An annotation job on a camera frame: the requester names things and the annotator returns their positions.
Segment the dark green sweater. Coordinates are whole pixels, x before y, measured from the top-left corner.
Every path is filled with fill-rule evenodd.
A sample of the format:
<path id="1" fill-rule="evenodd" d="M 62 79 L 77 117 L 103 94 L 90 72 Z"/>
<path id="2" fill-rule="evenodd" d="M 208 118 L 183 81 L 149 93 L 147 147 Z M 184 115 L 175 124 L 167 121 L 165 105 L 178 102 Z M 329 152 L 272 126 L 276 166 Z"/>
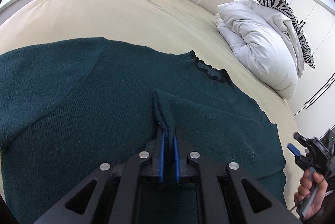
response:
<path id="1" fill-rule="evenodd" d="M 285 159 L 272 124 L 228 73 L 194 52 L 84 38 L 1 56 L 6 203 L 33 223 L 101 163 L 117 165 L 176 128 L 215 163 L 235 161 L 284 201 Z"/>

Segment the white wardrobe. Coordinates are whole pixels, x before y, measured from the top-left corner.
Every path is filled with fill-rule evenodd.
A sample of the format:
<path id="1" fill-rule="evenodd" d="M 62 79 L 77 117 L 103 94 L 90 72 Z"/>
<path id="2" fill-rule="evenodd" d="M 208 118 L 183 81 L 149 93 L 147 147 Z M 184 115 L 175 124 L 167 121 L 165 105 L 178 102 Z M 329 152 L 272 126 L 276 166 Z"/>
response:
<path id="1" fill-rule="evenodd" d="M 315 67 L 305 66 L 289 106 L 302 135 L 321 137 L 334 128 L 334 1 L 292 0 L 290 7 L 307 37 Z"/>

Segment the white folded duvet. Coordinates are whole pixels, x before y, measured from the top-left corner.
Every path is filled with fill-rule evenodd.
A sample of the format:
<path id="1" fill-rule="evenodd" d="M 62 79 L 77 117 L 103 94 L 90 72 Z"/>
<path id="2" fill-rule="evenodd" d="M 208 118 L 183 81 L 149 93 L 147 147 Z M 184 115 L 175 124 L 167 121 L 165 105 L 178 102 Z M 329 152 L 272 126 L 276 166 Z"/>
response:
<path id="1" fill-rule="evenodd" d="M 283 99 L 290 99 L 304 70 L 292 21 L 254 0 L 218 5 L 218 32 L 239 62 Z"/>

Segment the zebra print pillow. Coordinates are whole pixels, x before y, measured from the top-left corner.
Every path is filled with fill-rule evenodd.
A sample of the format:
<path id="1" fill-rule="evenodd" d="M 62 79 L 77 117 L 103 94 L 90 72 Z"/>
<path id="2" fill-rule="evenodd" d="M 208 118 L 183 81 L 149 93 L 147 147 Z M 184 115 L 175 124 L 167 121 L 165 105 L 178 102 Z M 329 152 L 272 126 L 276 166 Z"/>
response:
<path id="1" fill-rule="evenodd" d="M 297 17 L 295 16 L 295 13 L 290 8 L 290 6 L 286 2 L 286 0 L 257 0 L 257 2 L 260 5 L 278 10 L 279 12 L 283 13 L 286 17 L 288 17 L 291 20 L 292 25 L 295 29 L 295 32 L 298 36 L 298 40 L 299 40 L 300 45 L 301 45 L 301 50 L 302 50 L 304 62 L 308 66 L 310 66 L 311 68 L 314 69 L 315 68 L 314 58 L 313 58 L 311 48 L 310 48 L 310 46 L 307 42 L 307 38 L 305 36 L 305 33 L 304 33 L 304 31 L 302 29 L 302 26 L 299 23 Z"/>

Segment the beige bed sheet mattress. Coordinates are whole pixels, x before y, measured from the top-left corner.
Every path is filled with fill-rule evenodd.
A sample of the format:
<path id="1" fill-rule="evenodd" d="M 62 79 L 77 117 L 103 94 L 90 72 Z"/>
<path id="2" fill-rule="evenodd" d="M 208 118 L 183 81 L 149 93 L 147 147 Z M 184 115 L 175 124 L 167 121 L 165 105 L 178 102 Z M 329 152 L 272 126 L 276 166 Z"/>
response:
<path id="1" fill-rule="evenodd" d="M 300 171 L 286 144 L 297 127 L 286 102 L 259 82 L 231 53 L 210 12 L 188 0 L 34 0 L 1 26 L 1 56 L 40 44 L 105 38 L 165 54 L 194 52 L 254 99 L 277 126 L 286 177 L 284 203 L 293 205 Z"/>

